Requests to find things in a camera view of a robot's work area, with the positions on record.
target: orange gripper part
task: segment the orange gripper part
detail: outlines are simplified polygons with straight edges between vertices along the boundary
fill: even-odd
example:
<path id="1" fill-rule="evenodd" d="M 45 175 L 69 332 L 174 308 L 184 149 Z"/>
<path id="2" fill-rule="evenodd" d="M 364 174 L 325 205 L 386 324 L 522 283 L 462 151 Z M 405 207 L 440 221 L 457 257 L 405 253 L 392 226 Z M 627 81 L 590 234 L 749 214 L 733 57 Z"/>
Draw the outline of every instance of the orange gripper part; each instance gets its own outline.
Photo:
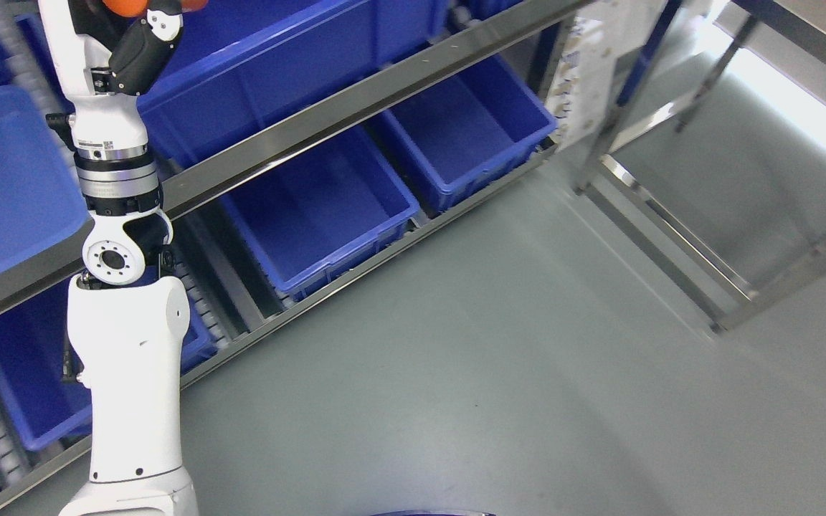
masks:
<path id="1" fill-rule="evenodd" d="M 184 12 L 198 11 L 203 9 L 209 0 L 181 0 Z M 135 17 L 145 12 L 148 0 L 104 0 L 104 5 L 119 16 Z"/>

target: stainless steel shelf rail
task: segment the stainless steel shelf rail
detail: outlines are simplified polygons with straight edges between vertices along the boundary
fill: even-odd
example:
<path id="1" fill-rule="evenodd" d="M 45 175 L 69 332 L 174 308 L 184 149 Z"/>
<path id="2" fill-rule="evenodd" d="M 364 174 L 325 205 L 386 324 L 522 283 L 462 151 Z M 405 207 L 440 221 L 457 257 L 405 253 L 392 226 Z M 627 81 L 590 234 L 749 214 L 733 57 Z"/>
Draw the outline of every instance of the stainless steel shelf rail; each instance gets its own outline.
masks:
<path id="1" fill-rule="evenodd" d="M 554 25 L 594 0 L 524 0 L 512 9 L 422 50 L 390 68 L 201 161 L 164 183 L 172 219 L 199 208 L 321 141 L 423 91 L 509 45 Z M 90 228 L 0 274 L 0 313 L 82 269 Z"/>
<path id="2" fill-rule="evenodd" d="M 749 17 L 741 25 L 738 33 L 732 40 L 731 46 L 718 60 L 711 72 L 698 88 L 687 92 L 674 101 L 668 102 L 649 117 L 643 118 L 630 127 L 620 130 L 625 115 L 636 95 L 629 95 L 616 102 L 609 109 L 609 117 L 593 145 L 593 150 L 584 164 L 583 172 L 576 182 L 578 192 L 587 192 L 590 199 L 623 229 L 623 232 L 633 239 L 649 258 L 662 269 L 663 273 L 674 281 L 692 301 L 714 322 L 713 329 L 717 331 L 730 330 L 754 315 L 766 310 L 778 300 L 799 290 L 801 287 L 814 281 L 826 273 L 826 235 L 812 245 L 812 248 L 789 268 L 780 272 L 773 281 L 763 285 L 759 290 L 751 285 L 741 275 L 734 271 L 731 265 L 724 262 L 713 249 L 699 239 L 668 207 L 645 188 L 626 168 L 614 157 L 613 153 L 623 146 L 647 134 L 653 128 L 661 126 L 669 120 L 678 118 L 677 131 L 683 130 L 686 124 L 696 113 L 697 108 L 708 97 L 712 87 L 718 82 L 728 62 L 747 43 L 755 27 L 761 23 L 776 30 L 805 49 L 816 59 L 826 65 L 826 2 L 813 0 L 734 0 L 735 4 L 747 10 Z M 663 16 L 674 16 L 670 13 L 671 0 Z M 658 37 L 657 27 L 652 33 L 650 42 Z M 658 52 L 650 56 L 643 56 L 649 62 L 658 58 Z M 643 73 L 640 84 L 645 82 Z M 697 285 L 688 274 L 678 267 L 676 262 L 646 237 L 616 206 L 607 200 L 603 193 L 592 182 L 597 176 L 603 176 L 626 199 L 633 203 L 636 209 L 651 220 L 661 232 L 665 233 L 678 248 L 682 249 L 695 264 L 699 266 L 722 290 L 731 296 L 737 304 L 730 310 L 722 310 Z"/>

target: metal shelf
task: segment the metal shelf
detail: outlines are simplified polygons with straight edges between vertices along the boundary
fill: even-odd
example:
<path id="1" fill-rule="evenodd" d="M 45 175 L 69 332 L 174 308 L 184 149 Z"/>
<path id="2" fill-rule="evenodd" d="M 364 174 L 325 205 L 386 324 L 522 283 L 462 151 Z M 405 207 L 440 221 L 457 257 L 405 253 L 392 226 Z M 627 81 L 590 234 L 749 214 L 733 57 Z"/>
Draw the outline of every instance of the metal shelf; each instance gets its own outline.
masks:
<path id="1" fill-rule="evenodd" d="M 384 251 L 378 252 L 378 254 L 363 262 L 363 264 L 359 265 L 357 268 L 348 271 L 346 274 L 342 274 L 341 277 L 334 280 L 332 283 L 327 285 L 327 287 L 321 288 L 321 290 L 294 304 L 294 306 L 289 307 L 279 315 L 271 317 L 271 319 L 267 320 L 259 326 L 258 329 L 253 330 L 251 333 L 244 334 L 242 337 L 234 340 L 229 347 L 220 350 L 215 356 L 209 360 L 206 360 L 206 362 L 201 363 L 201 365 L 198 365 L 196 368 L 184 375 L 183 378 L 181 378 L 181 388 L 187 388 L 187 386 L 193 385 L 198 380 L 209 375 L 212 371 L 218 369 L 223 365 L 223 363 L 229 362 L 229 360 L 240 355 L 240 353 L 250 348 L 250 346 L 261 342 L 263 338 L 273 333 L 273 331 L 279 330 L 282 326 L 285 326 L 285 324 L 291 323 L 291 321 L 295 320 L 296 317 L 304 314 L 308 310 L 311 310 L 312 307 L 321 304 L 324 300 L 327 300 L 334 294 L 343 290 L 345 287 L 348 287 L 350 284 L 353 284 L 355 281 L 364 277 L 365 274 L 371 273 L 371 271 L 374 271 L 374 269 L 380 267 L 380 265 L 386 264 L 386 262 L 401 254 L 401 252 L 413 247 L 427 236 L 438 231 L 438 229 L 448 225 L 452 222 L 452 220 L 460 218 L 460 216 L 465 215 L 465 213 L 476 208 L 476 206 L 486 202 L 486 200 L 499 193 L 506 186 L 509 186 L 520 179 L 525 173 L 530 172 L 544 163 L 544 161 L 546 161 L 548 157 L 553 154 L 554 149 L 555 147 L 550 145 L 546 150 L 543 150 L 540 153 L 535 153 L 534 156 L 531 157 L 531 160 L 528 160 L 528 162 L 523 164 L 523 166 L 518 167 L 512 172 L 506 174 L 501 179 L 498 179 L 489 186 L 486 186 L 483 190 L 479 190 L 479 192 L 474 193 L 472 196 L 468 197 L 468 199 L 465 199 L 465 201 L 461 204 L 449 209 L 442 215 L 430 219 L 427 223 L 419 226 L 419 228 L 413 229 L 413 231 L 408 231 L 407 234 L 405 234 L 399 241 L 394 242 L 384 249 Z M 19 482 L 13 484 L 12 487 L 3 490 L 0 493 L 0 509 L 32 489 L 33 486 L 37 486 L 40 482 L 51 477 L 63 467 L 68 466 L 68 464 L 71 464 L 83 454 L 86 454 L 90 449 L 91 437 L 85 437 L 81 441 L 78 441 L 78 443 L 66 448 L 66 450 L 61 454 L 58 454 L 51 460 L 40 464 L 26 477 L 22 478 Z"/>
<path id="2" fill-rule="evenodd" d="M 594 0 L 524 0 L 266 128 L 163 183 L 165 211 L 180 218 L 235 186 L 391 105 L 565 19 Z M 82 269 L 89 232 L 0 274 L 0 313 Z"/>
<path id="3" fill-rule="evenodd" d="M 390 108 L 391 105 L 404 98 L 417 94 L 430 85 L 454 75 L 519 40 L 568 19 L 577 9 L 593 2 L 594 0 L 524 0 L 513 9 L 468 27 L 463 32 L 442 40 L 409 59 L 397 62 L 370 78 L 357 82 L 318 104 L 311 105 L 292 117 L 171 177 L 163 183 L 165 210 L 172 219 L 180 219 L 181 216 L 206 205 L 260 173 L 284 163 L 321 141 L 328 140 L 341 131 L 367 120 L 372 115 Z M 216 356 L 187 373 L 181 379 L 181 388 L 186 388 L 209 375 L 217 367 L 258 343 L 273 331 L 318 303 L 327 300 L 347 285 L 380 267 L 400 252 L 406 251 L 452 220 L 458 219 L 459 216 L 511 185 L 528 171 L 540 166 L 553 153 L 551 145 L 545 146 L 545 149 L 535 154 L 524 166 L 518 167 L 507 176 L 475 193 L 445 214 L 411 229 L 398 242 L 379 252 L 360 267 L 342 274 L 327 287 L 305 300 L 272 317 L 266 313 L 260 313 L 263 310 L 259 310 L 254 317 L 246 317 L 246 323 L 249 320 L 261 320 L 262 322 L 250 333 L 238 337 L 227 348 L 220 350 Z M 190 229 L 190 224 L 184 226 L 187 228 L 183 226 L 181 228 Z M 90 223 L 66 241 L 0 274 L 0 313 L 81 270 L 79 249 L 89 230 Z M 240 297 L 246 298 L 244 293 L 240 294 L 242 294 Z M 71 464 L 85 454 L 90 447 L 90 437 L 85 438 L 66 448 L 56 457 L 38 464 L 26 477 L 0 492 L 0 509 L 66 467 L 67 464 Z"/>

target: metal table leg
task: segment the metal table leg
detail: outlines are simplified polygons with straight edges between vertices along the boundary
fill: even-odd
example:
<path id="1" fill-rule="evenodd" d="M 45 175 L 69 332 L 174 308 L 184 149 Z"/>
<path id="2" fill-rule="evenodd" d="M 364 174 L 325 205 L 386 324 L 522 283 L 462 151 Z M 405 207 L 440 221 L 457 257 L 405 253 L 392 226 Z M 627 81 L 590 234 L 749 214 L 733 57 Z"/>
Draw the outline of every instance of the metal table leg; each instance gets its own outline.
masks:
<path id="1" fill-rule="evenodd" d="M 655 68 L 653 65 L 661 55 L 662 39 L 665 38 L 665 33 L 668 33 L 668 27 L 674 21 L 682 3 L 683 0 L 668 0 L 668 3 L 665 4 L 665 9 L 662 10 L 661 16 L 655 22 L 649 39 L 642 46 L 640 55 L 636 58 L 636 63 L 633 64 L 632 71 L 630 71 L 630 76 L 627 77 L 620 94 L 617 95 L 617 100 L 607 109 L 607 116 L 601 125 L 601 130 L 597 134 L 592 149 L 588 153 L 586 163 L 580 169 L 579 176 L 574 184 L 574 189 L 578 194 L 582 194 L 588 187 L 588 183 L 594 177 L 594 171 L 597 170 L 597 160 L 600 156 L 609 152 L 624 118 L 632 111 L 633 105 L 639 97 L 636 92 L 640 91 L 642 86 L 646 84 L 652 68 Z"/>
<path id="2" fill-rule="evenodd" d="M 725 50 L 722 57 L 718 59 L 714 68 L 709 71 L 709 75 L 707 75 L 703 84 L 699 86 L 697 94 L 694 95 L 693 101 L 688 109 L 679 115 L 678 126 L 675 127 L 675 132 L 684 130 L 684 127 L 694 118 L 694 115 L 699 111 L 699 105 L 701 105 L 703 98 L 712 91 L 713 86 L 716 85 L 716 82 L 718 82 L 718 79 L 722 76 L 722 72 L 725 72 L 725 69 L 728 68 L 728 63 L 731 62 L 731 58 L 734 58 L 738 49 L 741 49 L 741 47 L 748 42 L 748 38 L 750 38 L 751 33 L 754 32 L 754 29 L 756 29 L 758 25 L 760 25 L 760 20 L 753 14 L 750 14 L 748 19 L 744 20 L 741 28 L 738 29 L 738 33 L 735 34 L 735 38 L 731 40 L 731 45 L 728 46 L 728 49 Z"/>

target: white robotic arm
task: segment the white robotic arm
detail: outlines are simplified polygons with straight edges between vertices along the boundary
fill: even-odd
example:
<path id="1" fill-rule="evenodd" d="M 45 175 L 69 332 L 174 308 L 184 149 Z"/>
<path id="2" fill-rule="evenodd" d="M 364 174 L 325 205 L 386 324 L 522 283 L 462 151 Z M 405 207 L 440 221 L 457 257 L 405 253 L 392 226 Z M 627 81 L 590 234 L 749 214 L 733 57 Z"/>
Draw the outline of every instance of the white robotic arm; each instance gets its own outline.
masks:
<path id="1" fill-rule="evenodd" d="M 95 220 L 68 308 L 69 339 L 85 367 L 78 379 L 92 394 L 91 469 L 60 516 L 197 516 L 180 443 L 190 308 L 171 274 L 173 228 L 136 109 L 180 40 L 184 6 L 148 0 L 132 23 L 101 0 L 39 0 L 39 7 L 60 86 L 75 105 L 75 114 L 47 120 L 75 152 Z M 142 285 L 150 268 L 158 279 Z"/>

